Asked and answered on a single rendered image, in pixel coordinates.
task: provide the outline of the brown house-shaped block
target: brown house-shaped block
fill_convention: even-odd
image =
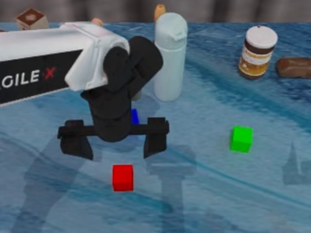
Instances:
[[[47,17],[33,8],[24,11],[15,20],[20,31],[50,28]]]

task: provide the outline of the jar label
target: jar label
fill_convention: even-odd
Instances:
[[[272,52],[267,54],[256,54],[244,46],[242,50],[242,56],[239,61],[239,69],[247,75],[262,75],[268,69],[271,56]]]

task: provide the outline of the blue table surface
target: blue table surface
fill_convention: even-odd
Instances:
[[[311,56],[311,24],[268,24],[279,41],[256,81],[237,74],[251,26],[189,24],[182,96],[160,102],[150,83],[133,103],[141,123],[158,116],[171,125],[167,151],[146,160],[140,136],[91,138],[94,161],[63,155],[58,127],[91,123],[79,93],[2,107],[0,232],[310,233],[311,80],[281,79],[275,63]],[[154,24],[105,27],[126,38],[154,36]],[[249,154],[229,150],[234,125],[254,129]],[[113,192],[113,164],[134,165],[134,192]]]

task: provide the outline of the blue cube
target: blue cube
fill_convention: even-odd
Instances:
[[[139,118],[137,110],[134,108],[132,109],[132,124],[133,125],[139,125]]]

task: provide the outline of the brown jar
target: brown jar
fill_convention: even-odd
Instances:
[[[277,34],[271,28],[255,26],[248,29],[239,61],[240,74],[248,79],[258,79],[268,69]]]

